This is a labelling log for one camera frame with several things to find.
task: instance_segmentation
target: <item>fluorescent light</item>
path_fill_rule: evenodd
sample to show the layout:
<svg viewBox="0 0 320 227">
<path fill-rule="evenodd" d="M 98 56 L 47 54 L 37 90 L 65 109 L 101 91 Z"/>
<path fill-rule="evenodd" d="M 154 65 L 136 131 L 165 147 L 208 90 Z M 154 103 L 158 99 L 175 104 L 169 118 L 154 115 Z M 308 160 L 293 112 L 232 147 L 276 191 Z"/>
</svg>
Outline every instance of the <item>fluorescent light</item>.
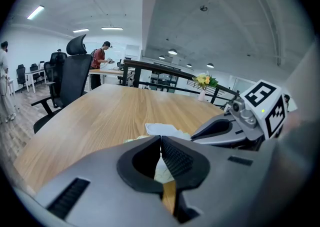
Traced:
<svg viewBox="0 0 320 227">
<path fill-rule="evenodd" d="M 171 55 L 177 55 L 178 53 L 177 53 L 177 50 L 175 50 L 175 49 L 170 49 L 169 51 L 168 51 L 168 53 L 169 54 L 171 54 Z"/>
<path fill-rule="evenodd" d="M 34 10 L 29 16 L 28 19 L 31 20 L 32 18 L 34 18 L 37 14 L 39 14 L 42 10 L 44 10 L 45 7 L 40 5 L 36 8 L 36 10 Z"/>
<path fill-rule="evenodd" d="M 81 32 L 87 32 L 89 31 L 89 29 L 78 29 L 78 30 L 74 30 L 73 33 L 81 33 Z"/>
<path fill-rule="evenodd" d="M 102 30 L 118 30 L 118 31 L 122 31 L 123 28 L 120 27 L 102 27 Z"/>
</svg>

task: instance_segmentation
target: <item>yellow flower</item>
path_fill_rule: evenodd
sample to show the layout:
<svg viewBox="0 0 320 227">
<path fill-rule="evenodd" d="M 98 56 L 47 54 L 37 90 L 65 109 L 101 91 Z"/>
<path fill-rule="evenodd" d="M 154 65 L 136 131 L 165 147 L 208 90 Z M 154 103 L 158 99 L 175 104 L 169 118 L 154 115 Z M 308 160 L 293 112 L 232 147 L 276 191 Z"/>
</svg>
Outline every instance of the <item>yellow flower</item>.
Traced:
<svg viewBox="0 0 320 227">
<path fill-rule="evenodd" d="M 205 83 L 205 79 L 202 78 L 202 77 L 198 77 L 198 82 L 199 82 L 200 84 L 203 84 L 203 83 Z"/>
</svg>

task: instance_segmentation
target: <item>backpack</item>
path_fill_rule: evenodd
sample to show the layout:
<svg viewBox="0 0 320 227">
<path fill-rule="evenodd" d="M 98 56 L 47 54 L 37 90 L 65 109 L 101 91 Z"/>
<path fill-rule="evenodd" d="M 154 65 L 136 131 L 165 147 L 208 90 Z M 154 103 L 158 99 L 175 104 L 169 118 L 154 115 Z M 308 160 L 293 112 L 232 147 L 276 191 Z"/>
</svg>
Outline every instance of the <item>backpack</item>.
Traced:
<svg viewBox="0 0 320 227">
<path fill-rule="evenodd" d="M 94 59 L 95 59 L 95 52 L 97 51 L 98 49 L 95 49 L 91 52 L 91 64 L 94 62 Z"/>
</svg>

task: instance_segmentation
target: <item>vase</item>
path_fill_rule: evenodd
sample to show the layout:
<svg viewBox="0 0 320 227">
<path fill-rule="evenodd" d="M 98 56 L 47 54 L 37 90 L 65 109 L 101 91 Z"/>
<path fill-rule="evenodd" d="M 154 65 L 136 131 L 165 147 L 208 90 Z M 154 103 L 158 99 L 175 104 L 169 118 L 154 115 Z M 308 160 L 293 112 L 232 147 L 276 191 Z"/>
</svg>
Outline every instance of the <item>vase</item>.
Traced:
<svg viewBox="0 0 320 227">
<path fill-rule="evenodd" d="M 198 95 L 198 100 L 203 102 L 205 100 L 206 91 L 202 90 L 201 93 Z"/>
</svg>

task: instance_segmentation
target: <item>wooden floor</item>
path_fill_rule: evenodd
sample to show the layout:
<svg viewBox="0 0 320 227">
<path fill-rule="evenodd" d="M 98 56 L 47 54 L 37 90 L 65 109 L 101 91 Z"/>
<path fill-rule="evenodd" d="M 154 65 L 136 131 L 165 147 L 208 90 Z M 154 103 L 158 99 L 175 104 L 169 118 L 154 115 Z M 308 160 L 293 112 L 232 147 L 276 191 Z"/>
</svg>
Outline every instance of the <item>wooden floor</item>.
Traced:
<svg viewBox="0 0 320 227">
<path fill-rule="evenodd" d="M 31 191 L 24 184 L 13 163 L 19 153 L 23 150 L 30 138 L 34 135 L 34 123 L 47 115 L 41 104 L 31 106 L 31 103 L 50 95 L 49 87 L 45 84 L 35 86 L 36 93 L 22 92 L 16 93 L 16 118 L 13 121 L 5 122 L 5 116 L 1 116 L 0 125 L 0 164 L 12 185 L 24 191 Z M 55 111 L 52 101 L 48 100 L 50 108 Z"/>
</svg>

